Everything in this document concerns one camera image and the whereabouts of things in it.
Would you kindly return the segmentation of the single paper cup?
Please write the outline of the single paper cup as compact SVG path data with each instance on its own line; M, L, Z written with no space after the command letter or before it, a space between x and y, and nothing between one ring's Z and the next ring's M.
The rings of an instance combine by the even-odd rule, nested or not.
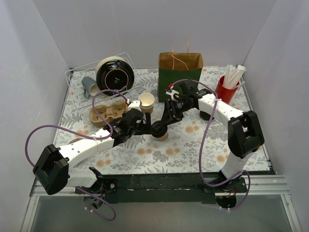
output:
M161 137L158 137L158 138L154 138L156 141L160 141L160 142L163 142L163 141L166 141L167 139L169 138L169 133L166 132L163 136Z

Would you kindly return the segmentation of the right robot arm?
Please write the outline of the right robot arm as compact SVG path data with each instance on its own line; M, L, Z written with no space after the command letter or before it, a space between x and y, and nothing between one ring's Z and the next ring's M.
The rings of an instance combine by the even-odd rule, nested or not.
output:
M238 110L219 99L209 87L199 90L196 84L196 80L182 79L168 86L166 94L170 99L164 102L161 120L152 125L152 136L163 138L168 132L168 125L180 122L183 113L193 108L210 115L207 128L213 119L221 122L227 128L230 154L217 179L211 183L204 178L202 181L209 188L229 192L235 188L235 180L240 179L252 153L265 142L259 119L254 111Z

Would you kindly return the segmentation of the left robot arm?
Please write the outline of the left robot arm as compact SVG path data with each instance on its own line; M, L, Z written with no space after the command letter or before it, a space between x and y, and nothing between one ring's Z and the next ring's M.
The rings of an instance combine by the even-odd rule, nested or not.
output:
M79 170L74 166L98 152L125 143L133 135L150 133L150 113L131 109L118 123L98 130L90 138L60 147L53 144L46 146L33 173L48 195L54 195L64 187L85 187L92 193L98 193L103 187L99 172L94 168Z

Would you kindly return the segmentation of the black cup lid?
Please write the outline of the black cup lid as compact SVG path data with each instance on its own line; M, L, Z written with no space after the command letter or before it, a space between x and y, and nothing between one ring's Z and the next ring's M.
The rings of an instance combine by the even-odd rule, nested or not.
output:
M151 126L151 135L154 138L161 138L168 132L167 125L163 124L161 121L156 121Z

